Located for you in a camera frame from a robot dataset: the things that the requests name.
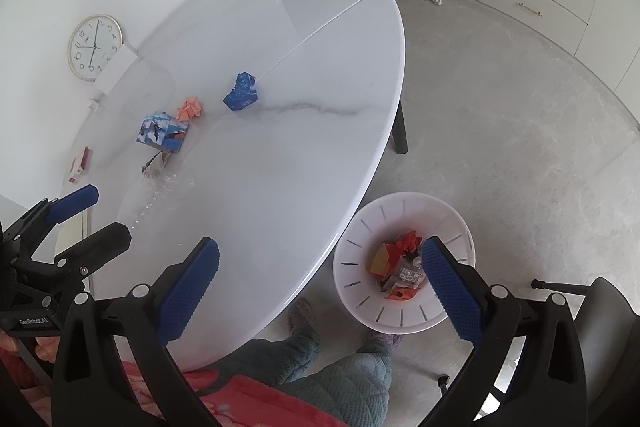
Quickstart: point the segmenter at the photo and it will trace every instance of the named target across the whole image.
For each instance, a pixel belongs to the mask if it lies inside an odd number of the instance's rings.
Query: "chair leg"
[[[442,375],[438,377],[438,387],[442,396],[447,392],[447,386],[449,385],[449,375]]]
[[[394,145],[397,154],[407,154],[409,147],[406,144],[406,129],[404,128],[404,114],[402,114],[402,102],[398,103],[396,119],[391,127],[391,136],[394,137]]]
[[[561,284],[557,282],[546,282],[539,279],[533,279],[531,281],[532,288],[539,288],[545,290],[552,290],[554,292],[572,293],[574,295],[587,295],[589,288],[584,284]]]

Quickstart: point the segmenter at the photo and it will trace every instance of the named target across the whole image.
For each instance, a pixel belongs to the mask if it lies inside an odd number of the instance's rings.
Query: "marble tabletop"
[[[132,233],[95,273],[96,298],[152,283],[203,236],[218,243],[220,269],[168,345],[192,369],[262,330],[334,247],[391,131],[404,31],[394,0],[188,0],[138,55],[81,129],[72,152],[89,147],[90,165],[63,194],[94,184],[92,230],[121,221]],[[222,100],[243,71],[258,102],[231,112]],[[135,142],[140,123],[187,96],[203,116],[164,176],[144,180],[156,150]]]

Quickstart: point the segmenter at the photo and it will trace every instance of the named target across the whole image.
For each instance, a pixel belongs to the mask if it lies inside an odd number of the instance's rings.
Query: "blue gripper pad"
[[[185,263],[187,266],[182,275],[168,290],[158,307],[156,334],[163,346],[180,338],[218,271],[218,244],[209,237],[203,238]]]
[[[421,255],[427,279],[458,336],[478,347],[484,334],[482,308],[452,265],[458,262],[447,247],[440,240],[436,242],[433,237],[423,242]]]
[[[53,203],[47,214],[49,223],[64,223],[69,217],[74,217],[86,208],[98,202],[98,189],[93,185],[78,188],[60,201]]]

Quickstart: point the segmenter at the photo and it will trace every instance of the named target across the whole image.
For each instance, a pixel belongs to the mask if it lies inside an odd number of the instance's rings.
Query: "colorful box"
[[[136,141],[163,152],[178,152],[188,128],[188,122],[178,122],[165,112],[156,112],[142,121]]]

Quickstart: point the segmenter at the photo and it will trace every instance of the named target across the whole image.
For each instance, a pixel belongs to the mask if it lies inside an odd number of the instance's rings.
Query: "finger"
[[[51,363],[56,361],[56,352],[49,349],[49,346],[36,346],[36,355],[40,360]]]
[[[58,353],[58,344],[60,343],[60,337],[50,337],[52,341],[48,344],[42,346],[36,346],[36,355],[47,362],[54,363],[56,362],[56,355]]]
[[[41,346],[49,346],[59,339],[60,337],[36,337],[36,342]]]
[[[4,333],[4,331],[0,331],[0,349],[9,351],[9,353],[17,353],[18,342],[13,337]]]

